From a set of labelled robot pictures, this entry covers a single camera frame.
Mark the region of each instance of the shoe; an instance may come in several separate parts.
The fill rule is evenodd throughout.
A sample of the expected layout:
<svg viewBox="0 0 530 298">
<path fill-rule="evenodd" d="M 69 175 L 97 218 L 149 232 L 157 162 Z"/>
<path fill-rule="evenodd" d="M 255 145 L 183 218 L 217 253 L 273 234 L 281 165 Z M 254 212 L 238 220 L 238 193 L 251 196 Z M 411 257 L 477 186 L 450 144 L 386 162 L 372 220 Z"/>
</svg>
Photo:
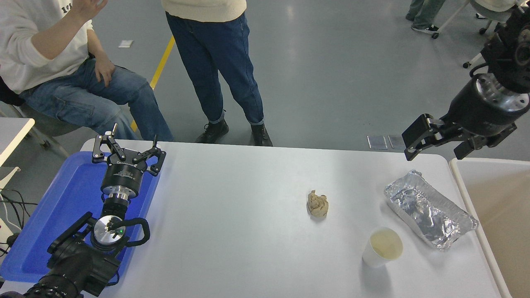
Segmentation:
<svg viewBox="0 0 530 298">
<path fill-rule="evenodd" d="M 254 138 L 254 146 L 268 146 L 272 147 L 269 133 L 265 129 L 265 125 L 251 125 L 252 137 Z"/>
<path fill-rule="evenodd" d="M 216 124 L 208 123 L 204 125 L 204 129 L 206 131 L 195 140 L 195 143 L 214 144 L 220 137 L 228 133 L 228 124 L 223 119 Z"/>
<path fill-rule="evenodd" d="M 439 29 L 438 27 L 436 27 L 434 25 L 431 25 L 430 27 L 427 27 L 425 29 L 416 28 L 414 26 L 411 26 L 410 28 L 412 28 L 412 30 L 416 30 L 418 32 L 423 32 L 423 33 L 427 33 L 427 34 L 437 33 L 438 29 Z"/>
</svg>

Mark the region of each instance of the jeans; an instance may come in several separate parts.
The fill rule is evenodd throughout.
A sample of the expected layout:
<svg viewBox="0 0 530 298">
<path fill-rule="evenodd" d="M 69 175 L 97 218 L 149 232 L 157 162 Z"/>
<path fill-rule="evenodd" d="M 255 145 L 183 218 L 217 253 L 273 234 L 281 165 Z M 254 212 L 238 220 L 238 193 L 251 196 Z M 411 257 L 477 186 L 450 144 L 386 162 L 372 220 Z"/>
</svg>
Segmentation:
<svg viewBox="0 0 530 298">
<path fill-rule="evenodd" d="M 74 73 L 52 79 L 20 94 L 34 110 L 71 124 L 92 128 L 98 134 L 112 130 L 115 138 L 137 139 L 119 105 L 128 104 L 142 138 L 173 141 L 158 109 L 153 89 L 145 78 L 116 66 L 112 81 L 105 87 L 94 71 L 95 59 L 86 60 Z"/>
<path fill-rule="evenodd" d="M 412 20 L 414 18 L 412 24 L 414 28 L 428 28 L 432 25 L 444 2 L 445 0 L 412 0 L 407 19 Z"/>
<path fill-rule="evenodd" d="M 248 122 L 263 124 L 263 103 L 249 57 L 250 30 L 245 14 L 223 23 L 186 20 L 167 12 L 166 17 L 208 121 L 216 124 L 224 118 L 219 71 Z"/>
</svg>

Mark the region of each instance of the gray floor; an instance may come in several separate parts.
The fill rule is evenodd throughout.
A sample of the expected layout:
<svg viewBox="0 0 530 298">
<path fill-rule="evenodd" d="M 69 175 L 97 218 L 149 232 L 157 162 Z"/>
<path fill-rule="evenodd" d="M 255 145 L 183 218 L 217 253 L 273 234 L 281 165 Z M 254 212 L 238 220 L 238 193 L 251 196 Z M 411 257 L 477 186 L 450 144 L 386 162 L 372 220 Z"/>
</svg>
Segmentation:
<svg viewBox="0 0 530 298">
<path fill-rule="evenodd" d="M 447 1 L 436 24 L 441 25 L 462 3 Z M 469 80 L 462 64 L 486 41 L 478 34 L 486 21 L 477 20 L 468 6 L 434 40 L 410 29 L 404 18 L 409 4 L 408 0 L 248 1 L 250 55 L 275 146 L 365 151 L 370 150 L 367 135 L 400 135 L 421 113 L 441 117 L 447 112 Z M 148 81 L 171 37 L 160 3 L 152 1 L 110 1 L 95 18 L 94 28 L 115 64 Z M 134 43 L 119 49 L 121 40 Z M 230 132 L 221 143 L 246 145 L 250 126 L 224 82 L 223 91 Z M 207 120 L 176 47 L 155 93 L 176 140 L 193 142 Z M 523 116 L 517 125 L 520 129 L 498 147 L 470 156 L 530 161 L 525 149 L 530 116 Z M 57 139 L 74 153 L 94 136 L 83 128 Z M 450 160 L 456 145 L 428 153 Z M 34 138 L 27 138 L 4 164 L 22 169 L 8 187 L 38 202 L 63 161 L 56 149 L 43 150 Z"/>
</svg>

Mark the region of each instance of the white table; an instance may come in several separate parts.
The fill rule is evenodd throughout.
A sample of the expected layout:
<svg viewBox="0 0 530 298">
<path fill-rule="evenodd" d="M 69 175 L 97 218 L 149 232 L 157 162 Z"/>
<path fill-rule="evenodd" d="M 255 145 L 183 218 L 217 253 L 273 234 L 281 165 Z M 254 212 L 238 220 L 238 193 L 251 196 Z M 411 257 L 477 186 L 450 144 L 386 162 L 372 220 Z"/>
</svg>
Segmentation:
<svg viewBox="0 0 530 298">
<path fill-rule="evenodd" d="M 0 117 L 0 166 L 35 125 L 31 118 Z"/>
<path fill-rule="evenodd" d="M 100 297 L 500 297 L 474 232 L 442 253 L 385 203 L 384 187 L 416 169 L 463 208 L 441 156 L 408 162 L 388 152 L 159 145 L 167 158 L 147 214 L 151 239 Z M 312 189 L 328 197 L 324 220 L 307 213 Z M 361 254 L 379 226 L 397 231 L 404 252 L 374 269 Z M 30 286 L 6 282 L 2 291 Z"/>
</svg>

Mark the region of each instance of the white sweater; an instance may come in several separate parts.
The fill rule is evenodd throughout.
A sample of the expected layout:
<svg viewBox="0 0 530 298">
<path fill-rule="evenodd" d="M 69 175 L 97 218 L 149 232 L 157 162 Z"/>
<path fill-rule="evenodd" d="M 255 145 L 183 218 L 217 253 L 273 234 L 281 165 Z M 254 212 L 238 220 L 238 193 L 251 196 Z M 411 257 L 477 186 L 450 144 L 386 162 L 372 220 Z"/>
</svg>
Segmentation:
<svg viewBox="0 0 530 298">
<path fill-rule="evenodd" d="M 228 22 L 246 10 L 246 0 L 162 0 L 171 15 L 199 22 Z"/>
<path fill-rule="evenodd" d="M 88 56 L 86 22 L 55 59 L 41 55 L 31 37 L 57 23 L 71 0 L 0 0 L 0 76 L 15 93 L 75 72 Z"/>
</svg>

